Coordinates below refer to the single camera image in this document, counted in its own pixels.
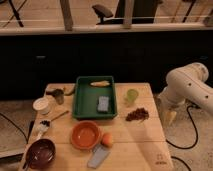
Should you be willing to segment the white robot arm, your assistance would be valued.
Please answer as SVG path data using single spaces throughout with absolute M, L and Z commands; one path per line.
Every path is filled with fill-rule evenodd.
M 164 126 L 173 122 L 176 117 L 174 109 L 183 105 L 185 100 L 190 100 L 207 113 L 213 114 L 213 88 L 205 83 L 208 77 L 207 67 L 199 62 L 167 73 L 167 86 L 158 96 L 161 101 L 161 122 Z

